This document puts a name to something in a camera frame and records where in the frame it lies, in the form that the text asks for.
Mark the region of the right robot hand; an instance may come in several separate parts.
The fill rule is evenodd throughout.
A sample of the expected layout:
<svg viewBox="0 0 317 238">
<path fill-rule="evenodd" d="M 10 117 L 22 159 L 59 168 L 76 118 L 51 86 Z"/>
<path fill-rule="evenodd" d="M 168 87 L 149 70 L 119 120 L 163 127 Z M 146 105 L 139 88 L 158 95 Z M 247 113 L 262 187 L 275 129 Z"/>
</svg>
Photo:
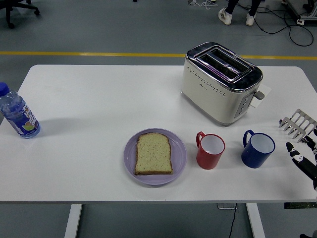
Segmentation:
<svg viewBox="0 0 317 238">
<path fill-rule="evenodd" d="M 313 164 L 309 159 L 300 154 L 290 142 L 286 142 L 287 151 L 293 163 L 313 181 L 313 188 L 317 190 L 317 142 L 309 136 L 305 136 L 307 146 L 311 149 L 315 163 Z"/>
</svg>

